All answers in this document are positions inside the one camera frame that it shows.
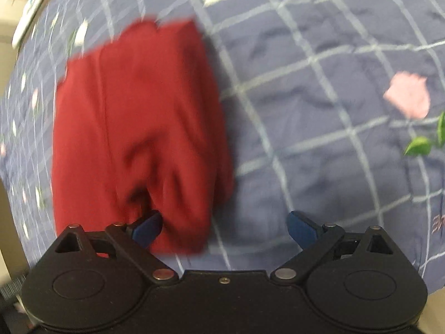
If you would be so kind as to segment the red long sleeve sweater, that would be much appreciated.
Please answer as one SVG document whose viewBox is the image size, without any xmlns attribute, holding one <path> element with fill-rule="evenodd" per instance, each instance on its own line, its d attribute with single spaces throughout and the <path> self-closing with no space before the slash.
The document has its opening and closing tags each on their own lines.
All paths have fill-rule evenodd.
<svg viewBox="0 0 445 334">
<path fill-rule="evenodd" d="M 193 20 L 142 20 L 66 64 L 56 89 L 51 184 L 57 233 L 157 210 L 151 244 L 195 254 L 234 188 L 219 90 Z"/>
</svg>

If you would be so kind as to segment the blue checked floral quilt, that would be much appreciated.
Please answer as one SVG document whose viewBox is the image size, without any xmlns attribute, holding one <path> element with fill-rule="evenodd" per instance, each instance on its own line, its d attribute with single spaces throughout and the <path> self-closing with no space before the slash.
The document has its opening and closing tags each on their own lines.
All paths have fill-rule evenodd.
<svg viewBox="0 0 445 334">
<path fill-rule="evenodd" d="M 380 225 L 430 291 L 444 287 L 444 151 L 410 157 L 444 110 L 444 0 L 50 0 L 1 101 L 1 178 L 28 263 L 55 238 L 54 90 L 67 59 L 146 14 L 195 17 L 211 44 L 237 185 L 178 271 L 271 270 L 293 210 Z"/>
</svg>

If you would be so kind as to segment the light blue pillow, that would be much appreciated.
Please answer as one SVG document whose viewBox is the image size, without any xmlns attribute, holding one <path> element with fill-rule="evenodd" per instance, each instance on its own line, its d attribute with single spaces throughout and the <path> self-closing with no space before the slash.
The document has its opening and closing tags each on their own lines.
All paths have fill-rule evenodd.
<svg viewBox="0 0 445 334">
<path fill-rule="evenodd" d="M 12 37 L 11 46 L 13 49 L 19 47 L 42 2 L 43 0 L 27 0 Z"/>
</svg>

